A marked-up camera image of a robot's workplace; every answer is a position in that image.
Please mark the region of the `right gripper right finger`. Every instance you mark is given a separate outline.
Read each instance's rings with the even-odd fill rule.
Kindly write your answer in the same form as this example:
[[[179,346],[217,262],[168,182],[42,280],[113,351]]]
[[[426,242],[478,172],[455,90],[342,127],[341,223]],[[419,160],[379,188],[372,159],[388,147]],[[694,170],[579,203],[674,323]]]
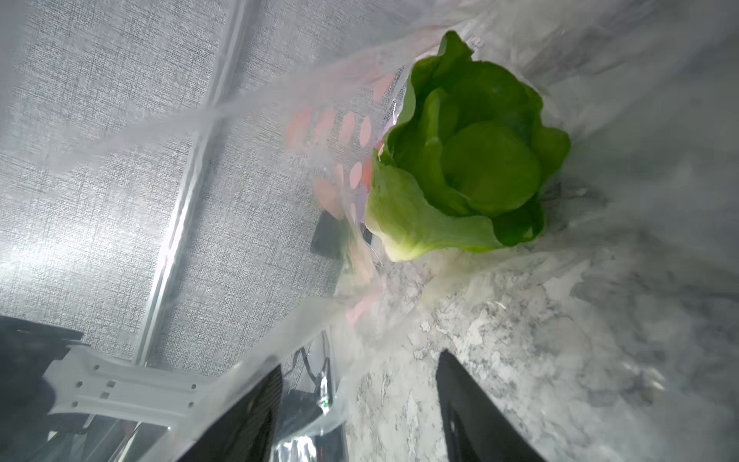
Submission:
[[[436,383],[450,461],[544,462],[449,350]]]

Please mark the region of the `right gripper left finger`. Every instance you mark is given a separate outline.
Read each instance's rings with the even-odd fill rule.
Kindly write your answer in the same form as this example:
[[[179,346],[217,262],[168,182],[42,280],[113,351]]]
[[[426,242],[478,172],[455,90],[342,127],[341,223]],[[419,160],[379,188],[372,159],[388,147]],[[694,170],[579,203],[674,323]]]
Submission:
[[[282,369],[277,366],[213,423],[180,461],[269,461],[282,391]]]

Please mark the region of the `clear zip-top bag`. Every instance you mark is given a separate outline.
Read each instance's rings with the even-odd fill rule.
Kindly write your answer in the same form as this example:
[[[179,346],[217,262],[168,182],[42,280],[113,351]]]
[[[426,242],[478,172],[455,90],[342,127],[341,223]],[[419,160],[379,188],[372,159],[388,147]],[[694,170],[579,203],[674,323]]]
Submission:
[[[5,1],[5,461],[734,461],[734,1]]]

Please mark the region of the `green chinese cabbage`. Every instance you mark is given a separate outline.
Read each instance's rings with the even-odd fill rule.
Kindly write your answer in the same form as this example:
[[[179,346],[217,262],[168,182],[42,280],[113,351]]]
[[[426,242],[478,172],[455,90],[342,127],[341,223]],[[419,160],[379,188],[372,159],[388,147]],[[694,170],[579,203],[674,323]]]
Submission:
[[[536,90],[446,33],[437,54],[413,66],[398,122],[373,160],[366,225],[388,257],[537,239],[546,226],[540,192],[571,149],[543,111]]]

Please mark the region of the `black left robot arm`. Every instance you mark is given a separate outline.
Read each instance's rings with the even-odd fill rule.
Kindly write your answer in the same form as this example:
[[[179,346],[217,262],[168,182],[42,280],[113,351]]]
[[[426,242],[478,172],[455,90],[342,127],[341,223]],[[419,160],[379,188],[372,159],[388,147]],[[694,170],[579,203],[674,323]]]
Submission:
[[[86,435],[110,421],[147,444],[189,415],[213,377],[136,366],[84,343],[83,333],[1,319],[1,450],[48,432]]]

